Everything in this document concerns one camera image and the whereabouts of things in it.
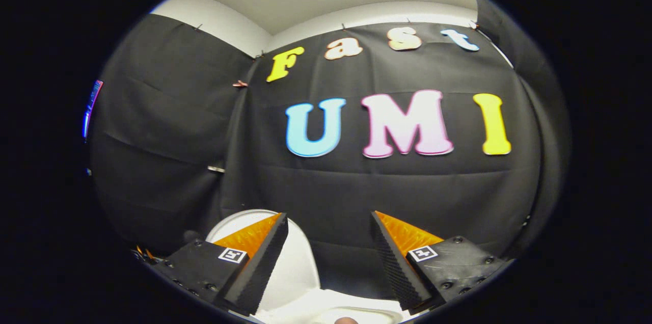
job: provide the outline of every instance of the blue letter u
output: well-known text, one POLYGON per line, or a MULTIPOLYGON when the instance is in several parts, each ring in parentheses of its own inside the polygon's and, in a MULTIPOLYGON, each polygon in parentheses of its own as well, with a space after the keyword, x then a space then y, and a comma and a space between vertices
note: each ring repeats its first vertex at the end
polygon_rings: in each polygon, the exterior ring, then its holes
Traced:
POLYGON ((345 99, 338 98, 319 103, 319 108, 324 110, 324 133, 319 141, 311 141, 307 137, 308 113, 313 106, 300 103, 287 108, 287 149, 301 157, 319 157, 334 150, 340 142, 340 110, 345 104, 345 99))

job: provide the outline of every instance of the white toilet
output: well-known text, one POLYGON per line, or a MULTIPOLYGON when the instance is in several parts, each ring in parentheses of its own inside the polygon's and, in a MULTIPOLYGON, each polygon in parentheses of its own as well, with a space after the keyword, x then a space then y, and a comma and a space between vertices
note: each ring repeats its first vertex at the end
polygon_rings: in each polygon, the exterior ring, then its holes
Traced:
MULTIPOLYGON (((206 241, 215 242, 275 214, 263 209, 235 213, 219 222, 206 241)), ((341 317, 351 317, 358 324, 398 324, 419 315, 401 310, 398 301, 366 299, 321 289, 310 243, 297 224, 291 219, 287 221, 287 239, 258 312, 245 319, 263 324, 333 324, 341 317)))

